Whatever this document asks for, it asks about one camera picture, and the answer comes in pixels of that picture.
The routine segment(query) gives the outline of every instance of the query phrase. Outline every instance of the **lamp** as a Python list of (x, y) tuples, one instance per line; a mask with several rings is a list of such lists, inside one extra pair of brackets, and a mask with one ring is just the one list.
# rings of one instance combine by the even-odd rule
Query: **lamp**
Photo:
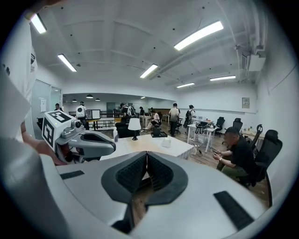
[(130, 119), (128, 130), (134, 130), (134, 138), (132, 138), (132, 140), (138, 140), (137, 139), (137, 130), (141, 130), (140, 121), (138, 118)]

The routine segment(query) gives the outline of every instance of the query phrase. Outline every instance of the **tissue box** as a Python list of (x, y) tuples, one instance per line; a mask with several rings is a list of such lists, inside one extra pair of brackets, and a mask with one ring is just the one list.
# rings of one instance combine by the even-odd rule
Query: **tissue box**
[(167, 148), (170, 148), (171, 147), (171, 139), (170, 138), (165, 138), (163, 141), (162, 141), (162, 147), (167, 147)]

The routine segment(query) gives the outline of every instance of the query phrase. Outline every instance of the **water bottle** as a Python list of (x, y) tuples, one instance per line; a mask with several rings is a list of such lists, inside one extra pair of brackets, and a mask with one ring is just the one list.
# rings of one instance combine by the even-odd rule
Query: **water bottle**
[(113, 138), (114, 138), (114, 142), (118, 141), (118, 133), (117, 133), (116, 127), (114, 127), (114, 130), (113, 130)]

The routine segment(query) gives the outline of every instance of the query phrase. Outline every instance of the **black shirt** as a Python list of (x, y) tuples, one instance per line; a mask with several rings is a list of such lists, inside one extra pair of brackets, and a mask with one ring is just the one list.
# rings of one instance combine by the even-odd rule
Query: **black shirt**
[(239, 167), (242, 167), (249, 175), (254, 175), (256, 163), (254, 162), (253, 152), (249, 143), (240, 135), (236, 145), (230, 149), (233, 152), (231, 162)]

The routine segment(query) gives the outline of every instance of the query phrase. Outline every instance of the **fluorescent light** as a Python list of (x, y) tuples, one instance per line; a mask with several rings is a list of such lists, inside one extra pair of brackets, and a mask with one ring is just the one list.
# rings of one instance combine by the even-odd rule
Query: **fluorescent light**
[(197, 32), (193, 33), (192, 35), (186, 37), (184, 40), (182, 40), (181, 42), (176, 44), (174, 46), (174, 48), (177, 50), (181, 50), (184, 47), (190, 45), (191, 43), (193, 43), (207, 35), (210, 35), (214, 32), (220, 31), (222, 29), (223, 29), (223, 25), (221, 24), (221, 22), (220, 21), (215, 22), (205, 28), (198, 30)]
[(145, 78), (148, 74), (150, 74), (155, 68), (158, 66), (156, 64), (152, 64), (141, 76), (140, 78)]
[(210, 79), (210, 81), (214, 81), (214, 80), (228, 80), (228, 79), (235, 79), (235, 76), (212, 78), (212, 79)]
[(33, 23), (33, 25), (35, 26), (35, 28), (40, 34), (46, 32), (46, 27), (44, 26), (43, 22), (39, 18), (38, 14), (33, 15), (33, 17), (31, 18), (31, 22)]
[(73, 66), (71, 65), (71, 63), (65, 58), (64, 54), (59, 54), (58, 55), (59, 59), (64, 63), (66, 64), (66, 66), (68, 68), (70, 68), (71, 71), (76, 71), (75, 68), (73, 68)]
[(193, 85), (193, 84), (194, 84), (194, 83), (192, 82), (192, 83), (189, 83), (189, 84), (179, 85), (179, 86), (177, 86), (177, 88), (182, 88), (182, 87), (189, 86), (189, 85)]

